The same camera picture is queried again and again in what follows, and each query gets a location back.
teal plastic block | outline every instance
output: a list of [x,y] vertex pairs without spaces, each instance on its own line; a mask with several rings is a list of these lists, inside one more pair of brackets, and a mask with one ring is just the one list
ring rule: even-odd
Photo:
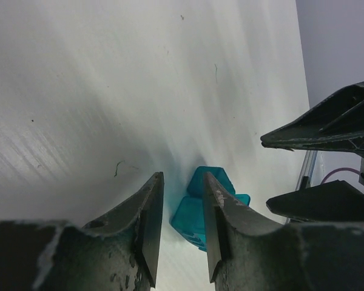
[[204,193],[204,173],[211,172],[213,176],[217,179],[218,182],[227,190],[230,194],[235,195],[236,191],[233,187],[231,180],[229,180],[224,168],[221,167],[207,167],[200,166],[198,167],[193,177],[187,187],[187,192],[192,197],[202,198],[202,194]]
[[[236,198],[246,205],[249,205],[251,201],[248,194],[239,194],[236,195]],[[201,198],[184,197],[171,221],[171,226],[187,241],[206,252],[203,200]]]

white wall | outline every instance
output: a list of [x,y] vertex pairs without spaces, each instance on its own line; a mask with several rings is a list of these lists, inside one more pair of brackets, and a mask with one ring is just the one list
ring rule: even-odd
[[164,171],[158,290],[211,290],[168,224],[192,171],[280,219],[305,153],[259,137],[307,108],[293,0],[0,0],[0,219],[82,225]]
[[[364,0],[297,0],[310,106],[336,90],[364,81]],[[360,157],[323,153],[324,172],[339,167],[360,169]],[[338,173],[364,191],[352,173]]]

scratch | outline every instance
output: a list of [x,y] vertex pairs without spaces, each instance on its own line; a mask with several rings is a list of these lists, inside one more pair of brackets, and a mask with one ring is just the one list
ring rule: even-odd
[[217,65],[216,65],[216,64],[214,64],[214,66],[215,66],[215,68],[216,68],[216,84],[218,84],[218,82],[217,82]]
[[349,139],[348,141],[349,141],[349,142],[350,142],[350,143],[354,146],[354,148],[355,148],[356,150],[358,150],[358,149],[359,149],[359,148],[357,147],[357,145],[355,145],[355,144],[354,144],[354,142],[352,142],[352,140],[351,140],[351,139]]
[[119,167],[119,165],[120,165],[122,162],[124,162],[124,160],[122,160],[122,161],[120,161],[120,162],[118,162],[118,163],[117,163],[117,165],[116,165],[116,172],[115,172],[115,176],[113,176],[113,177],[116,177],[116,176],[117,176],[117,168]]

wire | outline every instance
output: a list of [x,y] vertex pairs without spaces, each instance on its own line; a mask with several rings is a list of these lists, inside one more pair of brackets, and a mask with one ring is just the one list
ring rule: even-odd
[[338,172],[352,172],[352,173],[355,173],[355,174],[360,174],[360,172],[358,170],[355,170],[355,169],[352,169],[352,168],[338,168],[338,169],[335,169],[333,171],[331,171],[330,173],[328,173],[323,179],[322,179],[322,182],[321,184],[325,183],[327,179],[329,179],[332,175],[338,173]]

translucent blue object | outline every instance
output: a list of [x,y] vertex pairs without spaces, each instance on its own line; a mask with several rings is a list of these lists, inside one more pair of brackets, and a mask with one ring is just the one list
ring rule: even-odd
[[202,198],[204,193],[204,173],[211,172],[218,182],[227,190],[230,194],[235,195],[236,191],[229,180],[224,168],[220,167],[198,167],[187,187],[187,192],[190,196]]
[[[191,196],[186,196],[180,202],[178,210],[175,213],[171,226],[180,233],[187,241],[197,246],[200,250],[206,252],[206,237],[205,237],[205,223],[203,212],[203,174],[205,172],[216,173],[225,185],[229,189],[233,189],[233,185],[226,175],[224,169],[218,167],[199,167],[194,173],[192,180],[190,181],[190,189],[201,189],[201,192],[188,193]],[[249,205],[251,198],[247,194],[237,194],[236,198],[242,203]]]

